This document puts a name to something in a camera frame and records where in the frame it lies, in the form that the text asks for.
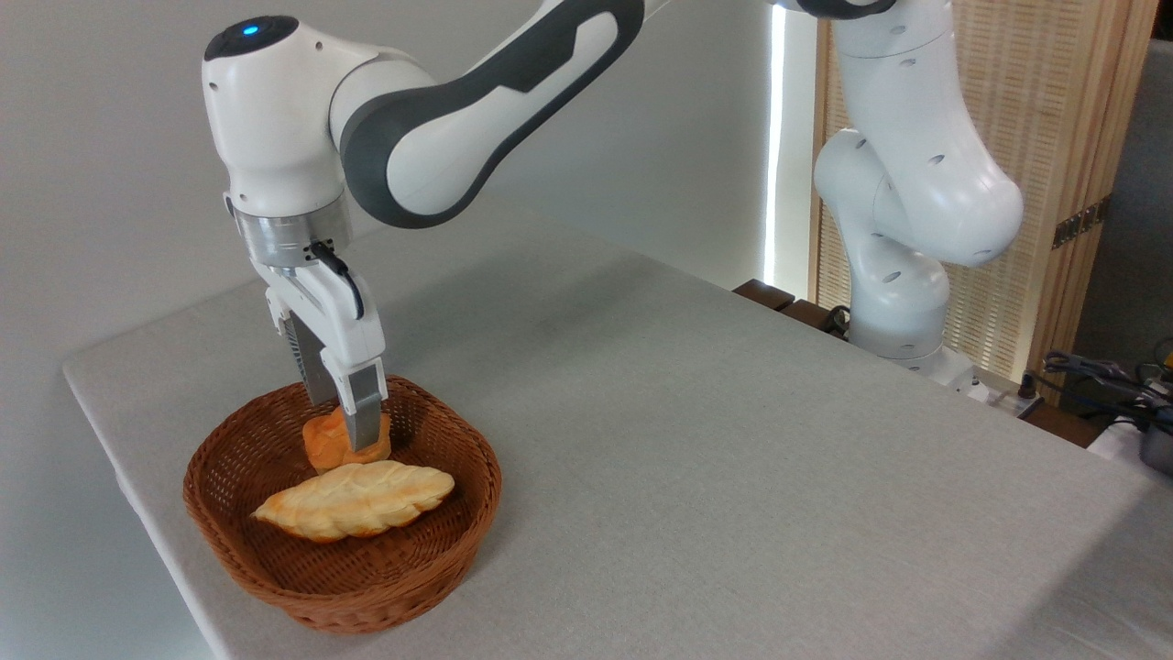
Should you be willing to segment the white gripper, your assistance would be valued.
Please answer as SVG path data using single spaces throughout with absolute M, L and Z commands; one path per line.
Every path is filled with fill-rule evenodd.
M 335 258 L 296 268 L 249 260 L 267 283 L 269 313 L 289 339 L 311 404 L 338 399 L 351 450 L 375 444 L 387 399 L 386 343 L 367 284 L 351 270 L 340 274 L 345 263 Z

